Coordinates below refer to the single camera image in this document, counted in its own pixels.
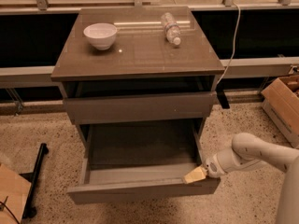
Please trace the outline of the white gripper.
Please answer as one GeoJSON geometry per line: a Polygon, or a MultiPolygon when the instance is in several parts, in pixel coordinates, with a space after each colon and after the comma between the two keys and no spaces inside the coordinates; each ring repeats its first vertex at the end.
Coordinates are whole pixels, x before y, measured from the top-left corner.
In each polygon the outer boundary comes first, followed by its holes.
{"type": "Polygon", "coordinates": [[[220,166],[216,155],[206,158],[204,161],[204,167],[198,166],[183,176],[183,182],[185,184],[191,184],[204,180],[207,175],[212,178],[219,178],[223,175],[226,175],[226,172],[220,166]]]}

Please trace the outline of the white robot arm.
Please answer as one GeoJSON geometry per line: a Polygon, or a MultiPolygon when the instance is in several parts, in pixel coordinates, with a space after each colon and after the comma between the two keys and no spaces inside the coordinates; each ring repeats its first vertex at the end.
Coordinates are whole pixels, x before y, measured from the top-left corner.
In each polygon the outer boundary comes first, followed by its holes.
{"type": "Polygon", "coordinates": [[[251,171],[269,164],[285,174],[275,224],[299,224],[299,150],[267,143],[250,133],[238,133],[232,144],[206,158],[183,176],[185,184],[234,171],[251,171]]]}

